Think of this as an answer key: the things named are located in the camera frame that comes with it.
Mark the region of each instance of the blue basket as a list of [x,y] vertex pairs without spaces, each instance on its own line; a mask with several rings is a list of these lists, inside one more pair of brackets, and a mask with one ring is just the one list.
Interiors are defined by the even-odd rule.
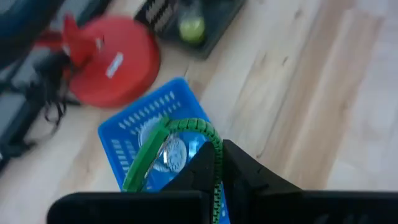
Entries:
[[[99,138],[120,189],[151,122],[165,115],[170,119],[202,118],[208,121],[186,81],[176,78],[155,92],[138,99],[98,128]],[[206,141],[203,135],[191,132],[179,133],[176,137],[182,140],[186,147],[185,163],[192,159]],[[176,175],[177,173],[162,168],[162,164],[159,163],[149,172],[145,188],[147,191],[159,191]],[[224,192],[222,197],[220,223],[229,223]]]

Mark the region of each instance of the black object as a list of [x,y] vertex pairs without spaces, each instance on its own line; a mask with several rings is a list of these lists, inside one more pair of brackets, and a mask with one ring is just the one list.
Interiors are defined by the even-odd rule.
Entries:
[[9,9],[0,13],[0,69],[29,51],[64,0],[13,2]]
[[[398,223],[397,193],[301,190],[223,143],[231,223]],[[206,143],[161,192],[68,195],[51,206],[47,223],[210,223],[213,161]]]
[[[25,0],[12,1],[15,1],[15,4],[22,4]],[[29,4],[32,2],[37,3],[36,0],[29,0]],[[110,2],[111,0],[65,0],[56,15],[52,17],[49,27],[62,30],[65,13],[72,13],[78,25],[82,26],[90,19],[104,13]],[[25,43],[22,41],[19,48],[23,49]],[[51,52],[49,49],[40,48],[20,55],[16,62],[0,71],[0,170],[10,158],[20,156],[35,144],[32,141],[24,142],[23,139],[44,106],[55,104],[54,108],[58,112],[62,109],[63,105],[59,102],[57,92],[63,68],[69,63],[68,56],[63,52]],[[57,118],[54,120],[56,125],[59,122]]]
[[[141,7],[135,19],[143,23],[149,30],[154,32],[160,39],[175,44],[193,55],[206,59],[226,28],[232,22],[235,15],[242,7],[245,0],[196,0],[201,1],[202,13],[205,19],[205,40],[199,45],[192,45],[180,38],[178,28],[178,1],[176,0],[147,0]],[[159,10],[152,12],[157,8],[158,2],[163,2]],[[167,11],[171,11],[171,16],[165,16]],[[163,29],[157,29],[157,24],[163,23]]]

